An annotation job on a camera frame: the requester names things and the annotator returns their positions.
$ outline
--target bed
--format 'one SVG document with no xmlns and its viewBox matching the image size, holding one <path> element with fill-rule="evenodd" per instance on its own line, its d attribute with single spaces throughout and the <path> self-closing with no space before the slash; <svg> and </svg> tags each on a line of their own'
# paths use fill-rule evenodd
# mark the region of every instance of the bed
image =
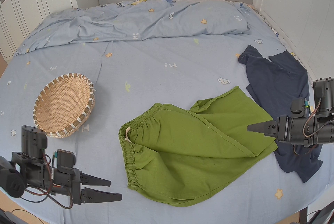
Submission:
<svg viewBox="0 0 334 224">
<path fill-rule="evenodd" d="M 319 157 L 323 160 L 322 167 L 306 183 L 302 183 L 295 172 L 283 172 L 274 153 L 271 153 L 210 199 L 178 208 L 151 201 L 127 188 L 118 131 L 124 123 L 145 112 L 155 102 L 189 109 L 195 101 L 218 96 L 235 86 L 250 96 L 246 90 L 248 80 L 245 66 L 238 63 L 236 57 L 249 44 L 266 58 L 287 48 L 296 53 L 312 79 L 329 76 L 334 71 L 333 63 L 324 65 L 318 60 L 319 52 L 328 47 L 326 39 L 330 35 L 333 38 L 334 33 L 333 17 L 330 18 L 334 2 L 327 1 L 328 14 L 312 16 L 313 20 L 326 23 L 315 34 L 318 35 L 318 43 L 312 52 L 317 55 L 312 56 L 317 60 L 317 65 L 313 66 L 313 62 L 306 61 L 309 55 L 303 54 L 305 44 L 296 42 L 307 39 L 307 28 L 312 23 L 302 21 L 303 18 L 296 19 L 299 25 L 288 22 L 288 16 L 296 18 L 306 13 L 310 6 L 304 4 L 309 0 L 255 0 L 255 7 L 272 28 L 246 4 L 219 0 L 138 0 L 87 10 L 69 10 L 65 13 L 69 15 L 68 19 L 71 15 L 74 18 L 78 15 L 95 15 L 98 18 L 108 13 L 116 16 L 112 22 L 105 21 L 104 24 L 101 22 L 105 18 L 97 20 L 94 28 L 88 28 L 86 22 L 73 24 L 72 21 L 69 31 L 63 29 L 63 33 L 58 30 L 61 26 L 55 25 L 55 18 L 47 18 L 32 33 L 33 39 L 27 38 L 18 49 L 17 56 L 0 79 L 0 156 L 10 159 L 12 151 L 20 151 L 20 127 L 34 125 L 33 105 L 47 83 L 69 72 L 84 74 L 94 83 L 95 107 L 89 119 L 73 135 L 63 139 L 48 138 L 46 153 L 51 155 L 58 148 L 74 152 L 77 156 L 75 167 L 84 173 L 112 181 L 111 187 L 96 189 L 122 193 L 123 199 L 113 203 L 83 204 L 71 210 L 61 209 L 49 199 L 41 204 L 31 204 L 22 199 L 14 201 L 37 217 L 54 224 L 268 224 L 305 208 L 334 183 L 332 144 L 323 146 Z M 299 9 L 293 5 L 284 6 L 282 2 L 297 2 Z M 196 6 L 200 6 L 199 12 L 204 13 L 198 16 L 203 22 L 198 29 L 187 28 L 185 19 L 198 20 L 197 16 L 192 18 L 194 13 L 187 14 L 187 9 Z M 221 11 L 216 10 L 219 7 L 224 7 L 229 14 L 228 24 L 219 17 L 212 17 L 214 13 L 211 10 L 220 15 Z M 141 28 L 137 23 L 143 24 L 145 21 L 141 18 L 144 11 L 161 15 L 156 19 L 150 18 Z M 124 18 L 119 15 L 124 14 L 136 24 L 122 25 Z M 210 19 L 218 23 L 209 26 Z M 160 27 L 166 27 L 166 24 L 168 27 L 173 20 L 178 21 L 179 28 L 170 32 L 167 28 L 162 34 Z M 113 29 L 103 28 L 111 25 Z M 110 31 L 114 34 L 113 39 L 107 36 Z M 330 60 L 332 56 L 333 50 L 322 55 L 321 60 Z M 311 84 L 310 101 L 313 101 Z M 279 199 L 275 196 L 278 189 L 283 193 Z M 28 194 L 23 197 L 34 199 Z M 69 202 L 65 196 L 57 195 L 57 199 L 62 204 Z"/>
</svg>

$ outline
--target clothing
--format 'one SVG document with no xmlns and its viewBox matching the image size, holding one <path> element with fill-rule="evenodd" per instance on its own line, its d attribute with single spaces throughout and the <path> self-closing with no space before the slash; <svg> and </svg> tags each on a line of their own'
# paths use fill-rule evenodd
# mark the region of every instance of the clothing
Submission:
<svg viewBox="0 0 334 224">
<path fill-rule="evenodd" d="M 255 102 L 260 105 L 273 119 L 280 115 L 290 115 L 293 99 L 310 96 L 307 70 L 288 51 L 284 51 L 269 59 L 251 45 L 239 56 L 239 62 L 246 64 L 249 81 L 247 90 Z M 296 171 L 303 182 L 307 182 L 321 167 L 318 160 L 322 145 L 316 146 L 309 154 L 309 148 L 277 142 L 276 159 L 281 169 L 286 172 Z"/>
<path fill-rule="evenodd" d="M 271 119 L 239 87 L 189 111 L 156 103 L 119 131 L 128 188 L 178 207 L 204 201 L 277 149 L 246 130 Z"/>
</svg>

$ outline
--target bed sheet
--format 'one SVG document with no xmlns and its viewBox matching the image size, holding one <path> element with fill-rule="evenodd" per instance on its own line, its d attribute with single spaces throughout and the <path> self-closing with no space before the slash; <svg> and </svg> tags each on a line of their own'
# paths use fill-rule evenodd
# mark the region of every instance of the bed sheet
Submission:
<svg viewBox="0 0 334 224">
<path fill-rule="evenodd" d="M 48 138 L 46 153 L 51 155 L 58 148 L 74 152 L 76 168 L 112 181 L 111 187 L 96 189 L 122 193 L 123 200 L 64 210 L 49 199 L 41 204 L 12 199 L 51 224 L 268 224 L 319 197 L 334 183 L 332 144 L 323 146 L 319 157 L 323 165 L 304 184 L 295 172 L 283 172 L 272 153 L 218 194 L 190 207 L 151 201 L 127 188 L 118 139 L 124 123 L 155 102 L 189 109 L 195 101 L 221 95 L 235 86 L 250 97 L 245 65 L 238 63 L 236 54 L 249 44 L 266 58 L 285 50 L 252 9 L 241 4 L 239 11 L 249 26 L 249 31 L 240 34 L 77 42 L 15 56 L 0 79 L 0 156 L 10 160 L 12 151 L 21 150 L 20 127 L 34 125 L 32 110 L 41 89 L 62 74 L 82 73 L 94 83 L 95 107 L 82 128 L 70 137 Z M 27 193 L 23 197 L 35 199 Z M 69 203 L 68 197 L 56 198 L 62 204 Z"/>
</svg>

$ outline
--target light blue bed sheet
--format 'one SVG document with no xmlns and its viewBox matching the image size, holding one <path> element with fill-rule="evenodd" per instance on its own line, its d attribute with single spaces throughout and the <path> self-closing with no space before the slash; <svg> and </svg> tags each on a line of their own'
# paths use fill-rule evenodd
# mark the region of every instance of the light blue bed sheet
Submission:
<svg viewBox="0 0 334 224">
<path fill-rule="evenodd" d="M 197 4 L 200 4 L 197 17 L 185 12 Z M 58 17 L 53 23 L 51 17 L 47 18 L 26 39 L 0 79 L 0 156 L 10 160 L 12 151 L 21 150 L 20 127 L 34 125 L 32 110 L 41 89 L 62 74 L 82 73 L 96 88 L 95 107 L 82 128 L 70 137 L 48 138 L 46 153 L 51 155 L 58 148 L 73 151 L 77 156 L 75 167 L 112 181 L 111 187 L 96 189 L 122 193 L 123 200 L 74 205 L 73 209 L 64 210 L 49 199 L 41 204 L 12 199 L 51 224 L 269 224 L 303 209 L 332 185 L 334 147 L 328 144 L 323 146 L 319 157 L 323 160 L 322 167 L 304 184 L 295 172 L 283 172 L 272 153 L 212 198 L 190 207 L 178 208 L 151 201 L 127 188 L 118 139 L 119 128 L 124 123 L 145 112 L 155 102 L 189 109 L 195 101 L 221 95 L 235 86 L 240 86 L 250 96 L 246 90 L 249 82 L 245 66 L 238 63 L 235 55 L 241 54 L 249 44 L 264 57 L 285 50 L 252 9 L 244 4 L 227 3 L 227 13 L 223 14 L 223 9 L 219 10 L 221 4 L 194 0 L 176 3 L 147 1 L 132 7 L 108 4 L 108 8 L 113 8 L 110 13 L 116 11 L 116 18 L 127 13 L 133 19 L 118 29 L 115 28 L 118 22 L 107 24 L 108 28 L 99 21 L 96 24 L 91 20 L 80 23 L 78 15 L 82 13 L 82 17 L 86 17 L 85 11 L 80 10 L 68 11 L 72 16 L 68 17 L 66 28 L 56 24 L 60 21 L 64 24 L 63 16 L 53 16 Z M 177 10 L 173 19 L 169 19 L 175 6 L 183 9 Z M 134 13 L 138 16 L 127 12 L 136 7 L 140 12 Z M 215 8 L 219 17 L 210 14 L 209 8 Z M 106 8 L 88 11 L 101 13 L 103 9 Z M 152 19 L 139 16 L 154 14 L 160 9 L 159 16 L 148 15 Z M 201 23 L 203 19 L 207 20 L 206 25 Z M 165 24 L 170 26 L 173 20 L 177 22 L 177 28 L 165 29 Z M 235 24 L 232 30 L 230 20 Z M 133 39 L 133 34 L 137 33 L 138 39 Z M 280 199 L 275 196 L 278 189 L 283 193 Z M 23 197 L 38 200 L 27 193 Z M 56 198 L 65 205 L 69 203 L 68 197 L 57 195 Z"/>
</svg>

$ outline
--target orange star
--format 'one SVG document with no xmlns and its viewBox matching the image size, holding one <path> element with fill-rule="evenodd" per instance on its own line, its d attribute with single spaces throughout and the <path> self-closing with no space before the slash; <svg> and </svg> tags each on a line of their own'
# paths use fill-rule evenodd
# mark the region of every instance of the orange star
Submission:
<svg viewBox="0 0 334 224">
<path fill-rule="evenodd" d="M 277 189 L 277 193 L 275 194 L 278 200 L 283 197 L 283 190 Z"/>
</svg>

